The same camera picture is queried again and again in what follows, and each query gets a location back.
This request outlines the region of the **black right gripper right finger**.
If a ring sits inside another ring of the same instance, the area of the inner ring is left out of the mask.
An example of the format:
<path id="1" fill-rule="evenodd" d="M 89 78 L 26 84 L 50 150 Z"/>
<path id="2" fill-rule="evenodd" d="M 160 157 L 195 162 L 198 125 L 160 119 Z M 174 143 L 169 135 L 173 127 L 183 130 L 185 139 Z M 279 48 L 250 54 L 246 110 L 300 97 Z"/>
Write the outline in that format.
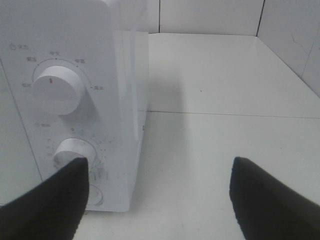
<path id="1" fill-rule="evenodd" d="M 248 158 L 233 160 L 229 197 L 247 240 L 320 238 L 320 206 Z"/>

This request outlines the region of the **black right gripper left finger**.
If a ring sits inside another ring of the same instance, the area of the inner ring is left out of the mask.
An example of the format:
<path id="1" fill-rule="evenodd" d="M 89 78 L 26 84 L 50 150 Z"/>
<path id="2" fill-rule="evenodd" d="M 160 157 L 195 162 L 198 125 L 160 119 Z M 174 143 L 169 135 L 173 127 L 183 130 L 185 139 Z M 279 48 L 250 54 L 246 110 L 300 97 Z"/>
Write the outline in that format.
<path id="1" fill-rule="evenodd" d="M 73 159 L 58 172 L 0 208 L 2 240 L 71 240 L 89 198 L 89 163 Z"/>

